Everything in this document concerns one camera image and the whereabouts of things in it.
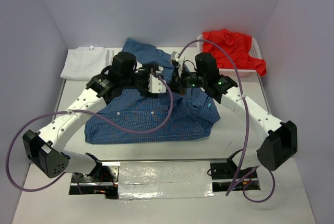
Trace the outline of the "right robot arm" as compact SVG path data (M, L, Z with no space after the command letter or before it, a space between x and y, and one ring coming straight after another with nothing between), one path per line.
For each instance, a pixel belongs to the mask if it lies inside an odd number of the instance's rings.
M187 71L184 62L184 57L172 53L170 63L174 70L169 83L171 90L184 95L190 88L203 88L209 97L239 118L249 120L250 128L263 140L256 150L256 161L263 167L275 171L297 152L297 126L292 121L283 122L271 115L242 93L236 81L220 74L210 53L196 55L194 72Z

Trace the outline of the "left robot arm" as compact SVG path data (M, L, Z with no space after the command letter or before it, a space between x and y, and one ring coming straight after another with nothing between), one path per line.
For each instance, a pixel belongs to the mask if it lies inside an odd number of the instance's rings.
M81 173L89 181L102 176L103 164L90 153L78 154L64 148L72 136L125 89L157 97L166 92L163 67L156 62L137 66L135 55L119 52L112 64L93 76L80 96L51 123L37 132L28 130L23 143L28 158L50 179L63 172Z

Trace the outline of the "red shirt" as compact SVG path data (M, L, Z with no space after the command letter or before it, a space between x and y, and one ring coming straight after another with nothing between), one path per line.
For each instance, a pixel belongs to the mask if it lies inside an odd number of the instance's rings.
M207 42L202 45L202 51L212 54L216 59L218 68L232 69L233 65L228 59L230 57L237 69L255 70L260 76L266 75L266 62L249 54L252 48L251 36L222 29L205 31L202 33L202 37L224 50L224 52L221 52L217 47Z

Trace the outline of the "folded white shirt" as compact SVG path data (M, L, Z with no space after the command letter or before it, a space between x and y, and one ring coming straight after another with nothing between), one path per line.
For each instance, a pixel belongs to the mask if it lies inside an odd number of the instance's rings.
M60 77L73 81L89 81L111 65L114 51L104 47L79 47L69 49Z

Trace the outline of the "white plastic basket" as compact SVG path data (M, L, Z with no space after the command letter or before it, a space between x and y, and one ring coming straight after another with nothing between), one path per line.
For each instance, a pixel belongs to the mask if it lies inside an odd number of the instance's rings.
M196 49L197 49L197 53L201 53L202 52L202 46L203 46L203 42L196 42ZM249 55L253 58L257 58L262 60L262 56L261 56L261 52L259 49L259 45L256 41L255 38L252 38L252 44L251 44L251 49L249 50ZM246 77L252 74L255 74L256 71L252 70L252 69L239 69L238 73L240 75L240 77ZM236 76L236 72L234 69L220 69L220 74L221 75L226 75L226 76Z

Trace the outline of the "shiny silver tape sheet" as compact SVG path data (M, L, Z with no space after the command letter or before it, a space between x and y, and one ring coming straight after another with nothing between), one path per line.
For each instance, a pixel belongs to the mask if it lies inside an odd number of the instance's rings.
M214 196L208 161L121 163L120 199L204 198Z

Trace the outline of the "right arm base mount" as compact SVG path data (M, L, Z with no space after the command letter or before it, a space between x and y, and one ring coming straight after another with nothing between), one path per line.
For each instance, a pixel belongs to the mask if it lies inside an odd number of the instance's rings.
M233 158L241 151L241 149L236 151L224 162L214 162L210 164L210 169L207 171L207 174L212 179L213 192L226 192L228 190L237 170L237 165L233 162ZM247 185L246 190L260 190L256 172L244 178L242 182L234 186L233 190L242 191Z

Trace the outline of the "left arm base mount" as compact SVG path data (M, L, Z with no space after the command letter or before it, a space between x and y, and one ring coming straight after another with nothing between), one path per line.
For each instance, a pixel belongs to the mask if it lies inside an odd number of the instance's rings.
M103 161L99 175L91 177L82 173L71 176L69 195L103 195L107 199L118 199L120 163Z

